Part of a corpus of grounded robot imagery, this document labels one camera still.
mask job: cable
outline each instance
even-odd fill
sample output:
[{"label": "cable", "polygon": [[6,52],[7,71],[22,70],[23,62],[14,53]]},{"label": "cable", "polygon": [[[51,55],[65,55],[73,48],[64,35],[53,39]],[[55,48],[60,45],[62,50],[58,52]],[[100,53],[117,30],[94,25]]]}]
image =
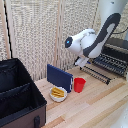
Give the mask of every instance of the cable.
[{"label": "cable", "polygon": [[124,30],[123,32],[119,32],[119,33],[112,33],[112,34],[121,34],[121,33],[124,33],[125,31],[128,30],[128,27],[126,28],[126,30]]}]

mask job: black box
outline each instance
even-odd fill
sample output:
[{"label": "black box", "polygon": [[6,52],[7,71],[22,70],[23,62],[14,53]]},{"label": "black box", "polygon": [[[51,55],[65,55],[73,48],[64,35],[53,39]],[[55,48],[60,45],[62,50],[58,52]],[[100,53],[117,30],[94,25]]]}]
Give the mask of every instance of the black box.
[{"label": "black box", "polygon": [[0,61],[0,128],[40,128],[47,101],[17,58]]}]

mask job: red cup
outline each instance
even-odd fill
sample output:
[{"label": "red cup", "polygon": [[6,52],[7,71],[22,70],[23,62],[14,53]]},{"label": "red cup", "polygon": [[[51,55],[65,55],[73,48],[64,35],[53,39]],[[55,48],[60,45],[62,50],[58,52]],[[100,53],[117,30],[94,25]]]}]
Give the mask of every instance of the red cup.
[{"label": "red cup", "polygon": [[75,92],[82,92],[84,84],[86,81],[83,78],[75,78],[74,79],[74,91]]}]

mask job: table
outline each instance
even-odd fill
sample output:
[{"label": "table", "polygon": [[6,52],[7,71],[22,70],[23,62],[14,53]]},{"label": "table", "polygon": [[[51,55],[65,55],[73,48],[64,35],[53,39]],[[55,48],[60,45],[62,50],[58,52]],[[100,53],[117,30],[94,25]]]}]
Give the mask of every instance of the table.
[{"label": "table", "polygon": [[128,102],[128,83],[123,77],[116,77],[109,85],[79,70],[68,70],[73,77],[82,77],[86,84],[81,93],[72,92],[61,102],[54,102],[49,96],[53,85],[46,78],[36,85],[47,100],[46,125],[42,128],[110,128],[118,119]]}]

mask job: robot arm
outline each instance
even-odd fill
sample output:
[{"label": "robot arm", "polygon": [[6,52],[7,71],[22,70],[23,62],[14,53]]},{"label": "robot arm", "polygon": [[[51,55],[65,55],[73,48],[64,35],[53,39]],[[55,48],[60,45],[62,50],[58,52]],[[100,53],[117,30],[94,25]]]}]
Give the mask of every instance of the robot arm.
[{"label": "robot arm", "polygon": [[100,55],[106,41],[118,26],[127,1],[100,0],[101,27],[98,34],[96,35],[93,29],[85,29],[81,33],[66,39],[65,47],[80,57],[75,65],[83,67],[89,58],[96,58]]}]

